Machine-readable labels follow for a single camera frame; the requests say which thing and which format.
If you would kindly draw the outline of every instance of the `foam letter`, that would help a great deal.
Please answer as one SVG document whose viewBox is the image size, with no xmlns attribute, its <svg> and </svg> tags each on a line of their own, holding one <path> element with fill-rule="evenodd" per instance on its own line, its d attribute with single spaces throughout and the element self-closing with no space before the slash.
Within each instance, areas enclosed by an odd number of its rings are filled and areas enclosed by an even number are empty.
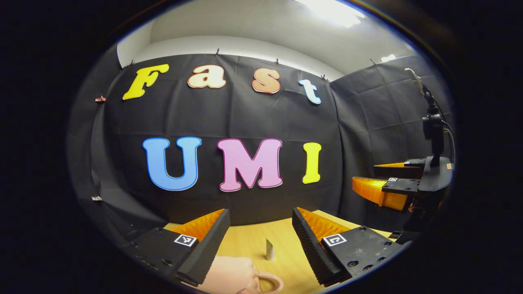
<svg viewBox="0 0 523 294">
<path fill-rule="evenodd" d="M 136 72 L 136 78 L 134 78 L 129 91 L 123 95 L 123 100 L 142 97 L 143 94 L 145 94 L 143 84 L 145 84 L 147 87 L 152 86 L 158 77 L 158 72 L 166 73 L 168 70 L 168 64 L 144 67 L 138 70 Z"/>
<path fill-rule="evenodd" d="M 314 90 L 317 90 L 316 86 L 311 84 L 311 81 L 309 80 L 301 80 L 298 81 L 300 85 L 302 85 L 305 88 L 305 95 L 307 95 L 307 98 L 314 104 L 320 104 L 322 100 L 319 97 L 316 97 L 316 94 L 314 93 Z"/>
<path fill-rule="evenodd" d="M 257 69 L 254 72 L 253 89 L 257 92 L 274 94 L 281 86 L 277 79 L 280 74 L 275 70 Z"/>
<path fill-rule="evenodd" d="M 184 174 L 179 178 L 167 174 L 165 166 L 165 149 L 169 147 L 169 140 L 150 138 L 143 141 L 143 148 L 147 152 L 147 169 L 153 183 L 169 191 L 182 191 L 194 186 L 198 180 L 198 161 L 196 148 L 201 145 L 197 137 L 181 137 L 176 140 L 184 158 Z"/>
<path fill-rule="evenodd" d="M 280 178 L 278 163 L 281 146 L 282 142 L 278 139 L 265 139 L 252 159 L 240 140 L 224 139 L 218 142 L 218 148 L 223 151 L 224 171 L 220 190 L 233 192 L 242 188 L 242 184 L 236 180 L 237 170 L 249 188 L 254 186 L 260 171 L 259 187 L 272 188 L 281 185 L 283 180 Z"/>
<path fill-rule="evenodd" d="M 187 84 L 192 88 L 213 88 L 218 89 L 227 83 L 223 79 L 223 74 L 225 71 L 221 66 L 217 65 L 202 65 L 195 68 L 192 72 L 195 75 L 192 75 L 188 80 Z"/>
<path fill-rule="evenodd" d="M 307 153 L 307 168 L 303 177 L 304 184 L 316 183 L 320 180 L 318 173 L 318 157 L 322 146 L 318 143 L 305 143 L 303 149 Z"/>
</svg>

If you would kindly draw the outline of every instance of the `small white object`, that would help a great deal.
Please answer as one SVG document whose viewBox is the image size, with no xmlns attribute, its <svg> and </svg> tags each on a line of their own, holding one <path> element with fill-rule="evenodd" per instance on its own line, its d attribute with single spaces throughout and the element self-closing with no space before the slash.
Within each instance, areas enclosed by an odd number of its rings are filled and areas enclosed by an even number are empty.
<svg viewBox="0 0 523 294">
<path fill-rule="evenodd" d="M 396 55 L 390 54 L 389 56 L 382 57 L 381 62 L 387 62 L 389 60 L 394 60 L 394 59 L 396 59 Z"/>
<path fill-rule="evenodd" d="M 409 68 L 406 68 L 405 69 L 408 74 L 411 76 L 411 80 L 414 82 L 414 84 L 416 84 L 418 86 L 418 90 L 419 92 L 424 95 L 425 93 L 423 92 L 423 82 L 422 82 L 422 79 L 416 75 L 416 73 L 409 69 Z"/>
<path fill-rule="evenodd" d="M 275 254 L 274 254 L 274 247 L 269 242 L 269 240 L 266 239 L 266 241 L 267 241 L 267 243 L 266 243 L 267 252 L 266 252 L 265 258 L 267 258 L 268 261 L 273 261 L 276 258 Z"/>
<path fill-rule="evenodd" d="M 335 234 L 335 235 L 332 235 L 332 236 L 323 237 L 323 239 L 325 240 L 325 242 L 327 243 L 327 245 L 329 247 L 332 247 L 332 246 L 335 246 L 335 245 L 347 242 L 347 239 L 345 239 L 340 234 Z"/>
<path fill-rule="evenodd" d="M 181 234 L 180 236 L 178 236 L 178 238 L 176 238 L 176 240 L 174 240 L 174 243 L 191 247 L 195 241 L 196 237 Z"/>
</svg>

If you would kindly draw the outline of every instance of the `cable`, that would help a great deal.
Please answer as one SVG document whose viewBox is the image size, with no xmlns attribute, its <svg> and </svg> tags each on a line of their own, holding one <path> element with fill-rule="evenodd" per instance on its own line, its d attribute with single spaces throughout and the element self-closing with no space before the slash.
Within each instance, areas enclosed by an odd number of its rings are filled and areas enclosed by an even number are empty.
<svg viewBox="0 0 523 294">
<path fill-rule="evenodd" d="M 449 125 L 448 122 L 446 122 L 445 120 L 442 121 L 442 123 L 444 123 L 447 127 L 449 127 L 449 130 L 454 133 L 454 130 L 452 129 L 452 127 Z"/>
<path fill-rule="evenodd" d="M 432 96 L 432 99 L 434 100 L 434 102 L 436 103 L 436 106 L 438 106 L 439 112 L 441 112 L 441 118 L 442 118 L 443 120 L 445 120 L 445 115 L 443 114 L 443 110 L 442 110 L 441 107 L 439 106 L 438 101 L 434 98 L 434 96 L 433 96 L 432 94 L 431 94 L 431 96 Z"/>
<path fill-rule="evenodd" d="M 452 149 L 450 150 L 450 162 L 455 162 L 456 161 L 456 147 L 454 145 L 454 136 L 452 135 L 452 131 L 450 131 L 449 129 L 443 129 L 443 132 L 446 132 L 447 134 L 449 134 L 449 138 L 450 138 L 450 145 L 452 146 Z"/>
</svg>

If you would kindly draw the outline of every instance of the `table surface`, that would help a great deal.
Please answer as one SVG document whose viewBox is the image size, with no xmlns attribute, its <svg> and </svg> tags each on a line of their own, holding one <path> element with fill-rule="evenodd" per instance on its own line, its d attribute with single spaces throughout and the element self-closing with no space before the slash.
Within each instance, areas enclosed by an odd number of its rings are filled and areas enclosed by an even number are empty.
<svg viewBox="0 0 523 294">
<path fill-rule="evenodd" d="M 337 218 L 320 210 L 314 213 L 337 222 L 349 229 L 360 225 Z M 173 229 L 180 224 L 169 223 L 164 228 Z M 390 232 L 374 230 L 389 237 Z M 272 243 L 275 250 L 275 260 L 265 258 L 266 239 Z M 223 237 L 218 256 L 248 257 L 253 260 L 254 266 L 260 272 L 269 272 L 283 280 L 285 293 L 315 293 L 325 287 L 318 283 L 312 268 L 307 261 L 301 247 L 300 240 L 294 232 L 291 218 L 249 225 L 235 225 L 229 227 Z M 267 281 L 260 281 L 262 290 L 271 288 Z"/>
</svg>

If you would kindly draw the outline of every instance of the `letter u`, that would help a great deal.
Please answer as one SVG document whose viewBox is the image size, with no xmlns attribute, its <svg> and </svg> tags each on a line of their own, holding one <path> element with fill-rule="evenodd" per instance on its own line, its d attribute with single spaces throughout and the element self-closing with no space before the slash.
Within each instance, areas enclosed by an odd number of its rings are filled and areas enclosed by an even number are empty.
<svg viewBox="0 0 523 294">
<path fill-rule="evenodd" d="M 143 148 L 147 153 L 147 169 L 153 183 L 169 191 L 182 191 L 194 186 L 198 180 L 198 160 L 196 149 L 201 145 L 198 137 L 181 137 L 176 140 L 181 148 L 184 159 L 184 174 L 171 177 L 167 173 L 165 164 L 165 149 L 169 147 L 169 140 L 164 138 L 150 138 L 143 141 Z"/>
</svg>

